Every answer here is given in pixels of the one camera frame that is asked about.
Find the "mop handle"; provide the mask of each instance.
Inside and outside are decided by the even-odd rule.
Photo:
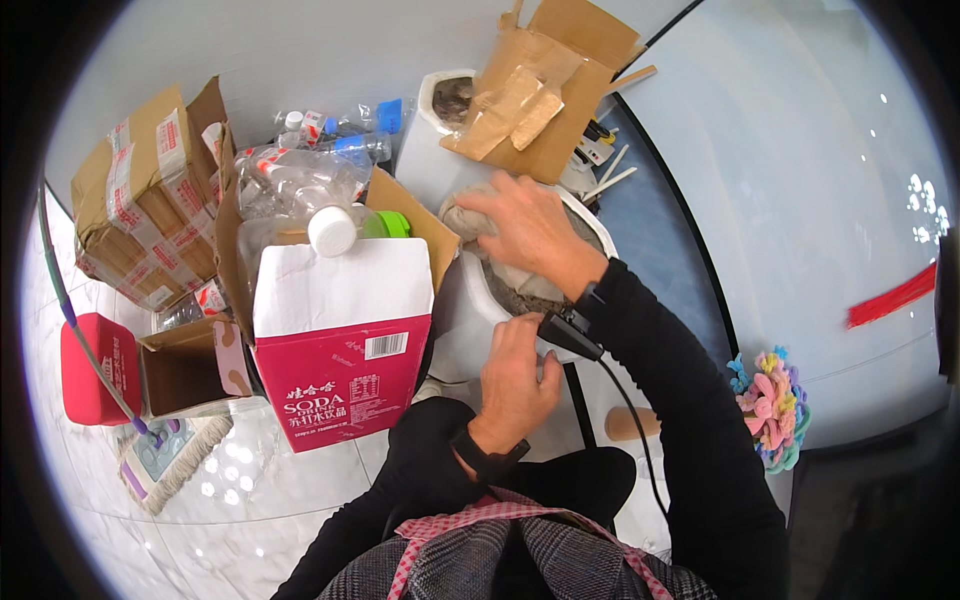
[[[80,327],[77,325],[77,315],[73,311],[73,303],[70,301],[70,296],[66,293],[66,288],[63,286],[63,277],[60,276],[60,265],[57,262],[57,255],[54,254],[53,242],[50,240],[50,223],[47,221],[47,203],[45,196],[43,186],[41,185],[36,195],[36,210],[40,221],[40,238],[43,240],[43,255],[44,258],[46,258],[47,271],[50,273],[50,278],[53,279],[54,291],[57,293],[57,300],[60,302],[60,311],[63,312],[63,317],[70,325],[70,330],[72,330],[73,334],[77,337],[77,341],[80,342],[80,347],[84,349],[86,360],[89,361],[90,366],[93,367],[93,370],[97,373],[100,382],[104,384],[104,387],[106,387],[110,395],[113,396],[113,401],[116,402],[120,410],[124,412],[124,415],[127,416],[127,419],[130,420],[137,432],[140,435],[145,435],[148,432],[146,423],[133,413],[133,410],[127,405],[127,402],[120,396],[120,393],[113,386],[113,382],[109,380],[107,374],[104,372],[103,367],[97,362],[96,356],[93,355],[93,350],[90,349],[90,344],[86,341],[86,336],[84,336],[84,333],[80,331]]]

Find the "white wall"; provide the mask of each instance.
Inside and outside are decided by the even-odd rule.
[[[539,0],[527,2],[521,22]],[[687,0],[596,4],[649,39]],[[273,134],[278,110],[413,95],[423,75],[483,67],[511,0],[138,0],[107,33],[64,107],[47,178],[69,208],[70,179],[96,142],[167,85],[189,102],[212,75],[237,143]]]

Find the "barcode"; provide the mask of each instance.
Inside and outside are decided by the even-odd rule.
[[[384,356],[393,356],[407,351],[407,338],[409,331],[395,333],[393,335],[383,335],[378,338],[367,338],[364,360],[373,360],[374,358],[383,358]]]

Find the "pink checkered apron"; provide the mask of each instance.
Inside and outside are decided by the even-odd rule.
[[[567,514],[577,518],[592,528],[594,533],[599,534],[619,546],[619,548],[623,550],[623,559],[636,574],[643,579],[656,600],[673,600],[670,592],[667,591],[660,580],[654,576],[650,567],[641,560],[646,554],[642,550],[628,546],[600,525],[573,511],[544,508],[530,498],[516,492],[503,490],[501,488],[492,489],[497,495],[503,498],[502,502],[492,500],[489,496],[486,496],[480,502],[467,507],[455,515],[410,518],[400,523],[400,526],[394,531],[410,542],[407,544],[406,550],[403,551],[400,563],[396,566],[394,582],[390,586],[390,593],[387,595],[387,600],[399,600],[399,598],[403,596],[403,592],[407,589],[407,578],[410,576],[410,569],[413,568],[414,562],[420,554],[420,549],[423,548],[425,543],[439,535],[485,520],[560,514]]]

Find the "mop head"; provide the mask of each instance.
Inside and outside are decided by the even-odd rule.
[[[167,500],[193,477],[201,461],[233,426],[229,415],[177,421],[179,431],[174,431],[176,427],[171,427],[169,420],[150,423],[151,431],[166,434],[159,449],[151,447],[149,439],[140,435],[130,437],[121,446],[120,479],[133,501],[152,516],[160,514]]]

